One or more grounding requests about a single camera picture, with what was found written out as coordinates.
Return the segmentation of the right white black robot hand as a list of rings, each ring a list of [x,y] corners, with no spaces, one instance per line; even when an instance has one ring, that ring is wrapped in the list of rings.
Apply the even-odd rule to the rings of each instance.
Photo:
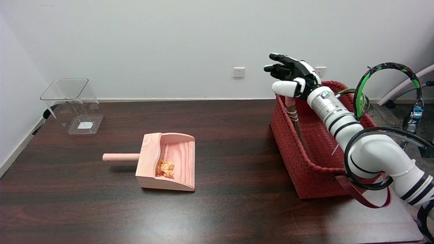
[[[272,85],[277,95],[307,100],[313,90],[321,87],[321,79],[307,62],[287,55],[271,53],[269,58],[278,63],[265,65],[263,70],[278,81]]]

